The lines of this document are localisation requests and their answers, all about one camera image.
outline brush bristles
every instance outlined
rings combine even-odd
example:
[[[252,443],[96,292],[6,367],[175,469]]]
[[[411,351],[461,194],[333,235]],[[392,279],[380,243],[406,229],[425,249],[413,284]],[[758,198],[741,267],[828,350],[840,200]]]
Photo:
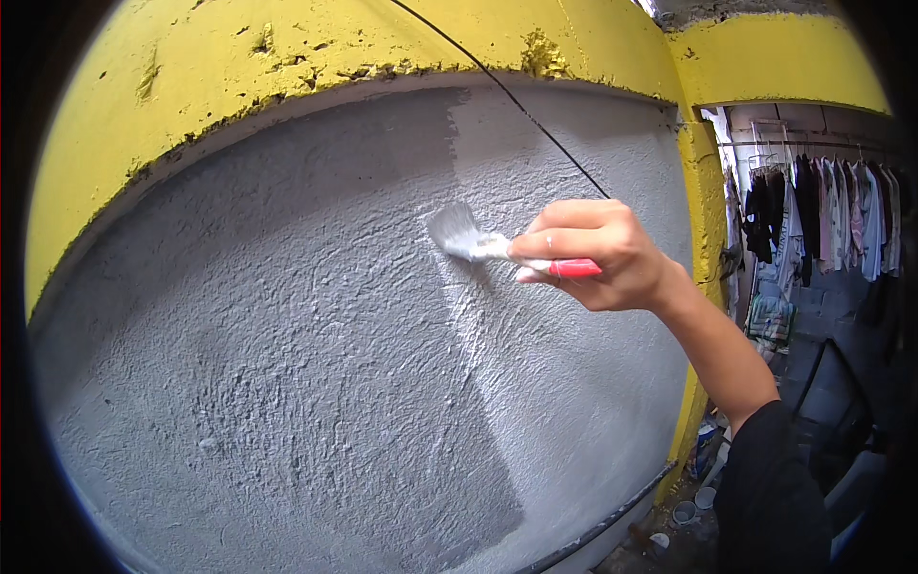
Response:
[[[440,249],[450,255],[469,259],[469,249],[478,244],[481,231],[472,208],[457,202],[446,206],[427,221],[427,232]]]

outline black cable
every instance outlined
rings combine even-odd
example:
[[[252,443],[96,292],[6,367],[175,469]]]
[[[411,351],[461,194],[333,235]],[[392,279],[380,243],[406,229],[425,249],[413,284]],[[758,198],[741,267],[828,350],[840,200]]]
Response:
[[[551,133],[548,132],[547,129],[545,129],[545,128],[542,127],[542,124],[539,123],[539,120],[538,120],[538,119],[533,118],[533,117],[532,117],[532,114],[530,114],[528,111],[526,111],[526,108],[522,106],[522,104],[520,103],[520,100],[518,100],[518,99],[511,93],[511,91],[510,91],[509,89],[507,89],[507,87],[506,87],[503,83],[500,82],[500,80],[499,80],[493,73],[491,73],[491,71],[485,66],[485,64],[481,63],[481,61],[478,60],[478,58],[476,58],[475,56],[473,56],[473,55],[472,55],[472,52],[470,52],[470,51],[466,50],[465,48],[463,48],[463,47],[462,47],[462,44],[460,44],[460,43],[457,42],[456,40],[450,38],[449,35],[446,34],[446,32],[444,32],[443,30],[437,28],[437,27],[436,27],[432,22],[430,22],[427,18],[425,18],[425,17],[423,17],[422,15],[418,14],[417,12],[415,12],[414,10],[412,10],[411,8],[405,6],[404,4],[402,4],[401,2],[399,2],[398,0],[392,0],[392,3],[395,4],[396,6],[400,7],[401,9],[405,10],[406,12],[408,12],[409,14],[411,14],[412,16],[414,16],[415,18],[417,18],[418,20],[420,20],[420,21],[423,22],[424,24],[428,25],[434,32],[436,32],[436,33],[440,34],[441,36],[443,36],[443,39],[445,39],[445,40],[448,41],[449,43],[453,44],[461,53],[463,53],[463,54],[465,54],[466,56],[468,56],[468,59],[471,60],[472,62],[474,62],[479,68],[481,68],[481,71],[484,72],[484,73],[486,73],[486,74],[487,74],[487,77],[489,77],[489,78],[491,78],[492,80],[494,80],[495,84],[497,84],[497,85],[500,86],[500,89],[503,90],[505,94],[507,94],[507,97],[509,97],[510,100],[512,100],[513,103],[517,105],[517,107],[520,109],[520,111],[521,111],[522,113],[526,114],[526,117],[529,118],[530,121],[531,121],[533,124],[535,124],[535,127],[538,128],[543,134],[545,134],[545,136],[546,136],[549,140],[551,140],[552,143],[553,143],[554,145],[558,146],[558,149],[561,150],[561,152],[562,152],[564,155],[567,156],[567,159],[570,160],[571,163],[573,163],[574,165],[577,166],[577,169],[580,170],[580,173],[583,174],[583,175],[589,180],[589,182],[590,182],[591,184],[593,184],[593,186],[596,187],[596,188],[598,189],[598,191],[599,191],[606,199],[611,199],[611,197],[609,196],[609,194],[607,194],[606,191],[596,182],[596,180],[593,179],[593,177],[592,177],[589,173],[587,173],[587,170],[584,168],[584,166],[583,166],[583,165],[580,165],[580,162],[578,162],[576,159],[574,159],[574,156],[571,155],[570,152],[569,152],[568,150],[565,149],[565,146],[561,145],[561,142],[560,142],[560,141],[556,140],[556,139],[554,138],[554,136],[553,136]]]
[[[546,557],[542,557],[536,560],[535,562],[532,562],[526,568],[520,568],[514,574],[527,574],[527,573],[538,574],[539,572],[545,572],[547,569],[551,568],[555,564],[561,562],[565,558],[577,552],[577,550],[579,550],[580,548],[586,546],[593,540],[596,540],[597,536],[606,532],[610,526],[617,523],[622,518],[622,516],[630,512],[632,508],[637,506],[638,502],[640,502],[641,500],[644,499],[645,496],[650,494],[650,491],[656,488],[656,485],[660,484],[660,481],[663,480],[663,478],[667,474],[669,474],[669,471],[676,467],[677,462],[678,462],[677,460],[673,460],[669,464],[667,464],[665,467],[663,467],[663,470],[657,473],[657,475],[654,477],[653,480],[648,482],[642,489],[638,490],[634,496],[632,496],[630,499],[628,499],[627,502],[625,502],[622,506],[619,507],[619,510],[613,512],[609,518],[605,519],[604,521],[597,524],[596,526],[593,526],[592,528],[587,530],[584,534],[578,536],[577,540],[569,543],[566,546],[562,546],[558,548],[557,550],[555,550],[553,553],[549,554]]]

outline fingernail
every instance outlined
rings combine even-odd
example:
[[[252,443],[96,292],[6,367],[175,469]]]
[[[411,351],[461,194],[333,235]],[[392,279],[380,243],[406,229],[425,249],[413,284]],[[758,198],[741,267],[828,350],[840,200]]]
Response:
[[[545,275],[529,267],[520,267],[513,279],[517,283],[544,283]]]

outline red brush handle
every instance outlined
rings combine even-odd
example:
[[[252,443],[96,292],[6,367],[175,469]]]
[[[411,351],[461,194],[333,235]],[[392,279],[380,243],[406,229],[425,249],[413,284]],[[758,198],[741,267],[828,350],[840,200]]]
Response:
[[[554,259],[548,273],[562,279],[578,279],[599,275],[602,269],[592,259]]]

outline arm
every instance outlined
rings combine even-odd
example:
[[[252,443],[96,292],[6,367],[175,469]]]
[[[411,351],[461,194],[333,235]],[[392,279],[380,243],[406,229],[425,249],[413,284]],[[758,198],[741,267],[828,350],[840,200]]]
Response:
[[[603,273],[576,283],[526,269],[517,275],[517,281],[550,283],[589,310],[653,312],[682,345],[734,435],[760,407],[778,398],[774,377],[752,344],[704,297],[685,269],[656,248],[620,201],[556,201],[513,241],[509,254],[593,259]]]

